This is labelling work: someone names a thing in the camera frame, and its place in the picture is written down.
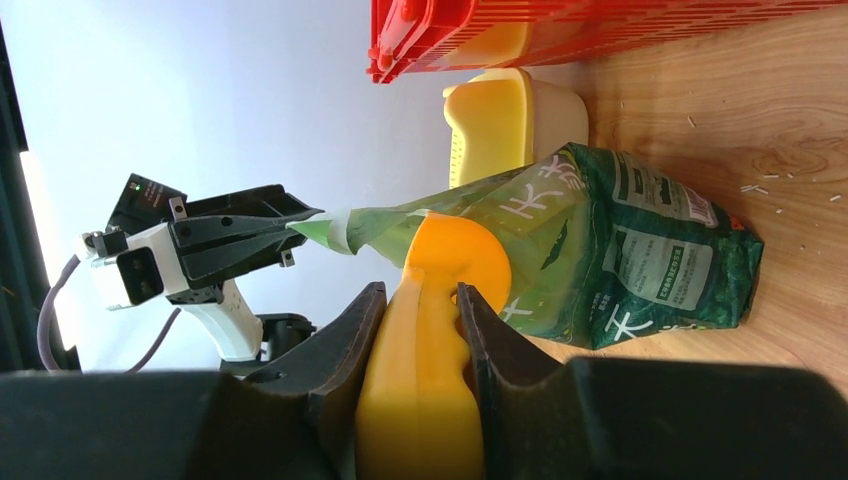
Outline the green litter bag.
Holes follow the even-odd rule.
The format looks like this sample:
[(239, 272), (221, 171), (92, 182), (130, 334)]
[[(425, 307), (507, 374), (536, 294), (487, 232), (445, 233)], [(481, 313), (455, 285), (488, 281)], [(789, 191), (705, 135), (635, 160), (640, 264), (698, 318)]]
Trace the green litter bag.
[(295, 229), (335, 252), (367, 246), (401, 266), (428, 213), (469, 219), (501, 242), (512, 268), (507, 324), (592, 350), (737, 327), (764, 250), (741, 220), (687, 185), (626, 152), (577, 143), (405, 204), (318, 214)]

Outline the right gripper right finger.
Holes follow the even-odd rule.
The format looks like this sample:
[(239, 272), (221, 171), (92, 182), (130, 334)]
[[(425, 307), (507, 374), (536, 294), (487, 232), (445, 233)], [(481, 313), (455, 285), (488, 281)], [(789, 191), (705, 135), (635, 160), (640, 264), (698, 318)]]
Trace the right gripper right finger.
[(577, 396), (568, 369), (507, 325), (474, 286), (458, 306), (471, 349), (487, 479), (575, 479)]

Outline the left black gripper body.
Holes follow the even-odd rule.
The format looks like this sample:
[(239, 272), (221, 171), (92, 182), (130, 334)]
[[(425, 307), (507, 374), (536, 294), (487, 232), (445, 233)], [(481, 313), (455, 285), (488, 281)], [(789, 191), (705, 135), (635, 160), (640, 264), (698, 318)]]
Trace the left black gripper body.
[(306, 241), (292, 228), (312, 208), (280, 184), (188, 204), (188, 216), (169, 223), (177, 263), (187, 286), (168, 295), (174, 305), (223, 300), (223, 284), (262, 268), (294, 264)]

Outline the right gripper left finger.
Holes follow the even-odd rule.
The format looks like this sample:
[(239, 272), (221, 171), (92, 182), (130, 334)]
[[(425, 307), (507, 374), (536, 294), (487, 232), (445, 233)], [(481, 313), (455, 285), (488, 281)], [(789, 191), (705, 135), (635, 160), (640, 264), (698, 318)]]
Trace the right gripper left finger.
[(371, 282), (326, 327), (246, 377), (286, 401), (270, 473), (278, 479), (354, 479), (354, 416), (387, 307)]

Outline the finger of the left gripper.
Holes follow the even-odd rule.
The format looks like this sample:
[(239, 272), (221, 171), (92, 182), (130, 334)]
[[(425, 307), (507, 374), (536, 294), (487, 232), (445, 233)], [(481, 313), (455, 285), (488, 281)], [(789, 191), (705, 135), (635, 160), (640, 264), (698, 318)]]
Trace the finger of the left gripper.
[(235, 246), (260, 250), (271, 247), (281, 252), (302, 245), (305, 237), (292, 225), (323, 213), (304, 210), (291, 215), (205, 215), (173, 222), (173, 241), (181, 254)]
[(292, 229), (237, 234), (201, 240), (199, 233), (180, 229), (180, 266), (191, 289), (200, 289), (281, 263), (286, 251), (306, 237)]

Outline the yellow plastic scoop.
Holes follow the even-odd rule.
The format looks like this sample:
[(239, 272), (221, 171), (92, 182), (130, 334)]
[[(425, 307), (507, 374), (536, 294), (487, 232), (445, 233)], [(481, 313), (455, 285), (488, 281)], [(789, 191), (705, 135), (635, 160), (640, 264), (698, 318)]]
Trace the yellow plastic scoop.
[(427, 214), (375, 338), (355, 412), (360, 479), (480, 479), (484, 443), (465, 378), (470, 348), (459, 331), (458, 287), (495, 308), (512, 284), (508, 256), (482, 225)]

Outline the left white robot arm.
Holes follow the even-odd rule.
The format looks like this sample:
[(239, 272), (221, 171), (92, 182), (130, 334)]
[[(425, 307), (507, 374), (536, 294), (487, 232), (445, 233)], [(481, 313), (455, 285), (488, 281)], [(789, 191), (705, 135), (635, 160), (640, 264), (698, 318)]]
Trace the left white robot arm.
[(200, 322), (223, 364), (255, 365), (274, 318), (254, 314), (236, 280), (293, 265), (306, 238), (292, 226), (318, 212), (280, 184), (191, 201), (132, 174), (93, 237), (92, 275), (107, 309), (164, 298)]

